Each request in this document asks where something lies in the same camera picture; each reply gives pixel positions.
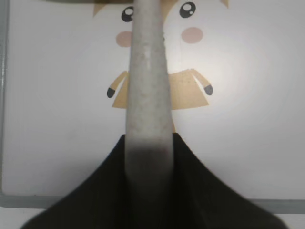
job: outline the cartoon face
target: cartoon face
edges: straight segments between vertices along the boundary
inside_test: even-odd
[[[170,9],[168,7],[168,3],[170,1],[162,1],[162,8],[165,13],[163,13],[164,20],[166,20],[166,17],[170,11],[170,9],[174,6],[174,3],[170,5]],[[182,6],[179,9],[179,14],[181,18],[187,19],[192,17],[196,12],[196,5],[193,2],[186,2],[182,4]],[[121,18],[123,22],[129,23],[133,20],[133,6],[126,7],[121,15]],[[184,42],[193,44],[198,43],[203,38],[203,32],[201,29],[196,27],[190,27],[185,29],[182,34],[181,38]],[[116,42],[121,47],[130,47],[131,45],[131,39],[132,39],[132,33],[131,31],[122,31],[120,32],[116,37]]]

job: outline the cartoon hand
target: cartoon hand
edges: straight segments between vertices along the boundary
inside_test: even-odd
[[[108,88],[107,96],[108,98],[112,98],[114,96],[115,90],[112,88]]]
[[[212,94],[213,94],[213,87],[212,87],[212,85],[207,85],[207,86],[204,88],[204,91],[205,91],[208,95],[212,95]]]

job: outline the cartoon hair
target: cartoon hair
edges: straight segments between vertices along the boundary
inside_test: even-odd
[[[128,2],[129,0],[121,0],[121,3],[128,3]],[[166,19],[168,13],[170,12],[174,4],[177,2],[178,0],[161,0],[162,13],[164,19]],[[224,4],[227,8],[229,8],[229,0],[220,0],[220,2]],[[94,4],[93,16],[95,16],[99,11],[101,11],[107,4],[108,3],[103,3],[103,4],[98,3],[98,0],[96,0],[96,3]]]

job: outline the pink cheek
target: pink cheek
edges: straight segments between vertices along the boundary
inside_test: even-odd
[[[188,44],[195,44],[202,40],[203,32],[196,27],[187,28],[182,32],[181,38]]]
[[[125,47],[125,48],[130,47],[132,44],[132,32],[129,31],[120,32],[116,36],[116,42],[121,47]]]

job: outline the cartoon eye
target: cartoon eye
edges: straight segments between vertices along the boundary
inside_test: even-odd
[[[131,22],[132,21],[132,17],[133,17],[133,7],[127,7],[126,9],[124,9],[123,13],[122,13],[122,20],[124,22]]]
[[[191,17],[196,11],[196,5],[193,2],[187,2],[180,8],[180,16],[183,18]]]

